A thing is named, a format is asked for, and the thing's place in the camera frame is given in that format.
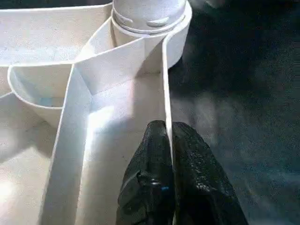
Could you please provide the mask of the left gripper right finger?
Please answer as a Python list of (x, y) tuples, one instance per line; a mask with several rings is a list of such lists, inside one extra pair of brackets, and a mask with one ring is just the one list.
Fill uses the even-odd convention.
[(234, 188), (209, 145), (184, 122), (172, 124), (178, 225), (247, 225)]

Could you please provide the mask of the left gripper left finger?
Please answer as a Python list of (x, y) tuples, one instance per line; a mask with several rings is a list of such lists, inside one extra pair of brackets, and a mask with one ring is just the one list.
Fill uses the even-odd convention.
[(174, 177), (165, 122), (151, 121), (123, 176), (116, 223), (171, 225), (175, 210)]

